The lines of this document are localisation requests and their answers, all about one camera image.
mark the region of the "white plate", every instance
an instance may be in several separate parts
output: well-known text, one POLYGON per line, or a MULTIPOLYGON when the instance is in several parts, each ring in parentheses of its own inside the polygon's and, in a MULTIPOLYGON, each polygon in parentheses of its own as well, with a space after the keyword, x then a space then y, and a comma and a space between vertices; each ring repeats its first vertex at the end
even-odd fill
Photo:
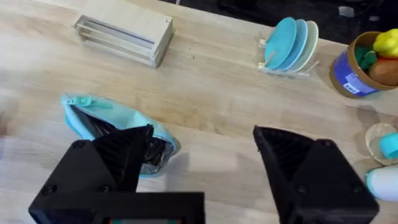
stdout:
POLYGON ((297 72, 301 70, 308 63, 313 53, 315 52, 315 48, 317 47, 318 36, 319 36, 318 25, 314 21, 307 21, 307 25, 308 25, 307 43, 305 43, 305 47, 303 52, 301 53, 301 56, 289 69, 290 72, 297 72))

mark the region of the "wooden table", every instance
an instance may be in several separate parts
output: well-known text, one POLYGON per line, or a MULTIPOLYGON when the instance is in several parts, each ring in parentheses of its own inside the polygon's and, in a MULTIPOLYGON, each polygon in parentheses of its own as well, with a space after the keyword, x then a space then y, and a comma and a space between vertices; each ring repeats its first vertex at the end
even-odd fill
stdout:
MULTIPOLYGON (((204 191, 208 223, 278 223, 255 124, 333 139, 361 177, 377 167, 363 134, 394 122, 398 91, 365 100, 339 95, 328 67, 344 45, 320 40, 309 80, 273 77, 256 71, 257 41, 270 27, 134 2, 174 18, 157 70, 84 49, 71 24, 85 1, 0 0, 0 223, 33 223, 27 207, 78 138, 65 125, 65 92, 105 96, 163 122, 182 151, 165 175, 140 180, 139 190, 204 191)), ((398 204, 379 203, 374 223, 397 223, 398 204)))

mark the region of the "teal bag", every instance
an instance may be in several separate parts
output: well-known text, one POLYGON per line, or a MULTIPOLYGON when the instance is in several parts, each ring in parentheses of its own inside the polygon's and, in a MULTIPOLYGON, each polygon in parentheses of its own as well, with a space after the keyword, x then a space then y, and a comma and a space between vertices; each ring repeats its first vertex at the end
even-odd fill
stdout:
POLYGON ((117 129, 153 125, 154 135, 141 167, 141 177, 159 175, 180 149, 178 141, 160 123, 115 101, 94 95, 65 94, 61 102, 69 127, 87 140, 94 140, 117 129))

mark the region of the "blue plate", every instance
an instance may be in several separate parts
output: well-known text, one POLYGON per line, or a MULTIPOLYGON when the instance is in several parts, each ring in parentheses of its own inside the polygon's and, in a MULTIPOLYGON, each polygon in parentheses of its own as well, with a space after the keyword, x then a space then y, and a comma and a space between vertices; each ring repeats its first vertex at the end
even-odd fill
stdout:
POLYGON ((288 70, 293 64, 299 59, 301 53, 303 52, 305 43, 307 42, 308 37, 308 25, 303 19, 297 19, 297 36, 294 41, 294 45, 292 51, 289 56, 287 56, 286 60, 278 66, 279 70, 288 70))
POLYGON ((267 61, 271 53, 275 52, 274 56, 269 60, 267 68, 275 69, 285 61, 292 50, 296 33, 296 22, 293 18, 286 17, 278 23, 266 45, 265 61, 267 61))

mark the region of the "wooden crate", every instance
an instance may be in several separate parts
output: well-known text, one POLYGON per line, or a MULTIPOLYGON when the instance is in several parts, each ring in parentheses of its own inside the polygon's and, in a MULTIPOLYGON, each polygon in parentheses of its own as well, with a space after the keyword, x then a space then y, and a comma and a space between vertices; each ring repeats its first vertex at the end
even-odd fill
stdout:
POLYGON ((128 0, 89 0, 74 23, 85 45, 158 67, 172 37, 172 18, 128 0))

